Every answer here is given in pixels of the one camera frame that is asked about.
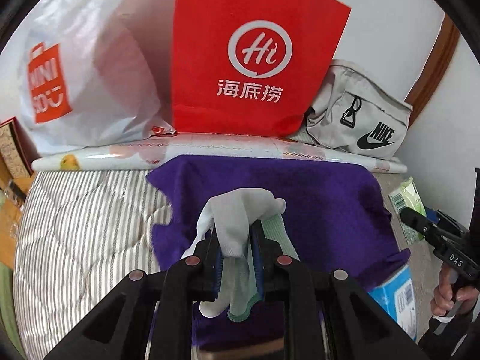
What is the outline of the person's right hand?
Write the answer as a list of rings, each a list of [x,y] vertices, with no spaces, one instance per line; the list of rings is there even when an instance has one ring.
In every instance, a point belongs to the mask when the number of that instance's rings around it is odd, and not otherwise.
[[[472,286],[458,289],[456,293],[452,289],[451,276],[455,271],[447,264],[443,263],[439,272],[439,284],[433,290],[433,298],[430,301],[431,313],[435,316],[445,316],[456,302],[461,306],[458,314],[468,314],[474,307],[479,298],[479,291]]]

